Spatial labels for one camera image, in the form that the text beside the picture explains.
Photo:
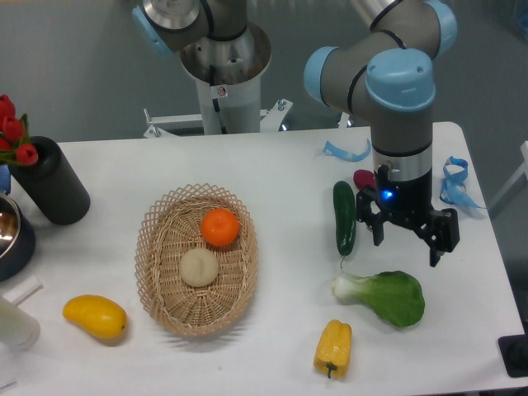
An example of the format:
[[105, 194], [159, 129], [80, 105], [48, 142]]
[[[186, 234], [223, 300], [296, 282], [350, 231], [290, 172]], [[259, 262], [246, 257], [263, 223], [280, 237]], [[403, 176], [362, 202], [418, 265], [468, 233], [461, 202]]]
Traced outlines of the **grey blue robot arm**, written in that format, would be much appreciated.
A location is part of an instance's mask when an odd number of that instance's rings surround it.
[[[306, 92], [370, 125], [375, 185], [356, 195], [356, 217], [384, 238], [384, 224], [412, 230], [435, 265], [459, 242], [454, 210], [435, 210], [432, 189], [432, 63], [457, 36], [440, 1], [357, 1], [370, 35], [348, 49], [316, 50]], [[161, 54], [177, 53], [195, 81], [207, 134], [261, 130], [260, 78], [271, 60], [267, 34], [244, 1], [141, 1], [133, 17]]]

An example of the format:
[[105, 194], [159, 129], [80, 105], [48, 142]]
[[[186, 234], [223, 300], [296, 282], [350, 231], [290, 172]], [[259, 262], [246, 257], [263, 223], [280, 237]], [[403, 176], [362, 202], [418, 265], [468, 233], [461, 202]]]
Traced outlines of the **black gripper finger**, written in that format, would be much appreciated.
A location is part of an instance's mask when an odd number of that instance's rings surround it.
[[432, 210], [428, 225], [430, 266], [435, 267], [445, 252], [452, 252], [460, 240], [458, 212], [455, 209]]
[[382, 212], [374, 213], [372, 201], [364, 197], [356, 198], [356, 218], [372, 232], [373, 244], [378, 247], [384, 241], [384, 217]]

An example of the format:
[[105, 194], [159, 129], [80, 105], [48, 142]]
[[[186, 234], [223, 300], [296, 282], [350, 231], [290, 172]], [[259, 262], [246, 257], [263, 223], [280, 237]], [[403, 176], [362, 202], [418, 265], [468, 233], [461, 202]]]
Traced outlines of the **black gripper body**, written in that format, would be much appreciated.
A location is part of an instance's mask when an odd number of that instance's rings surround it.
[[405, 181], [394, 181], [389, 175], [389, 167], [379, 167], [375, 172], [376, 188], [365, 187], [356, 198], [370, 199], [373, 212], [383, 213], [384, 223], [389, 221], [412, 230], [421, 239], [428, 239], [430, 212], [434, 210], [431, 204], [431, 173]]

